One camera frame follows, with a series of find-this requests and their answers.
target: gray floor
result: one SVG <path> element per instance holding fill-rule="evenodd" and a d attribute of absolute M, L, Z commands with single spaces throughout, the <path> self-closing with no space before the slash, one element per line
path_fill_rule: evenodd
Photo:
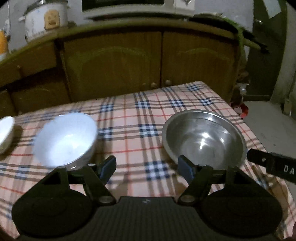
<path fill-rule="evenodd" d="M 296 121 L 282 114 L 280 105 L 271 102 L 245 102 L 249 108 L 246 124 L 268 152 L 296 158 Z M 296 184 L 287 182 L 296 200 Z"/>

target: black circular disc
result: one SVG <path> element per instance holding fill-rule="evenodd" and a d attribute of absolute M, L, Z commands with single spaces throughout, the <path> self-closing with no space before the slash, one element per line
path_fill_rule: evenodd
<path fill-rule="evenodd" d="M 241 238 L 272 234 L 282 219 L 279 202 L 271 195 L 258 196 L 252 187 L 216 191 L 202 201 L 200 210 L 209 226 Z"/>
<path fill-rule="evenodd" d="M 21 197 L 13 206 L 17 229 L 31 237 L 61 237 L 82 227 L 91 217 L 91 200 L 69 189 L 44 197 Z"/>

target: white rice cooker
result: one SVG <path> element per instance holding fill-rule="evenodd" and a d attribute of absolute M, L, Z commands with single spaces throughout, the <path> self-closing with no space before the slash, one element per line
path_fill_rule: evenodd
<path fill-rule="evenodd" d="M 19 21 L 25 21 L 27 41 L 68 25 L 67 0 L 39 0 L 29 7 Z"/>

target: tablecloth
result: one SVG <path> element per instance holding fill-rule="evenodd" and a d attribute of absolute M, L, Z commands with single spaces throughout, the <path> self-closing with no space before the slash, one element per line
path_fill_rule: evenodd
<path fill-rule="evenodd" d="M 161 131 L 171 115 L 189 109 L 209 110 L 226 117 L 240 129 L 248 148 L 264 150 L 243 120 L 203 82 L 72 103 L 17 116 L 13 144 L 0 155 L 2 227 L 9 235 L 18 236 L 11 218 L 12 205 L 50 172 L 31 153 L 34 138 L 46 122 L 69 112 L 89 114 L 97 122 L 94 160 L 116 157 L 116 172 L 106 185 L 116 198 L 180 195 L 188 185 L 176 173 L 176 164 L 166 154 Z M 285 181 L 267 175 L 264 168 L 248 161 L 240 168 L 277 197 L 284 213 L 277 235 L 291 236 L 296 208 Z M 83 193 L 81 185 L 71 185 L 71 188 Z M 212 185 L 211 192 L 221 188 L 223 185 Z"/>

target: table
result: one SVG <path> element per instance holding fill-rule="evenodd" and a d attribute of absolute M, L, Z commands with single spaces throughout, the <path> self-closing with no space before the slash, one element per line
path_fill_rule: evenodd
<path fill-rule="evenodd" d="M 243 120 L 203 82 L 72 103 L 17 116 L 13 144 L 0 155 L 2 227 L 9 235 L 18 236 L 11 219 L 12 205 L 50 172 L 31 153 L 34 138 L 46 122 L 69 112 L 89 114 L 97 122 L 94 160 L 116 157 L 117 170 L 106 185 L 116 198 L 180 195 L 188 185 L 176 173 L 175 163 L 162 146 L 161 130 L 171 115 L 189 109 L 223 115 L 240 129 L 248 148 L 264 150 Z M 277 197 L 284 213 L 277 235 L 281 239 L 291 236 L 296 208 L 285 181 L 267 175 L 264 168 L 248 161 L 240 168 Z M 83 192 L 80 185 L 71 185 L 71 188 Z M 221 188 L 223 185 L 213 185 L 211 192 Z"/>

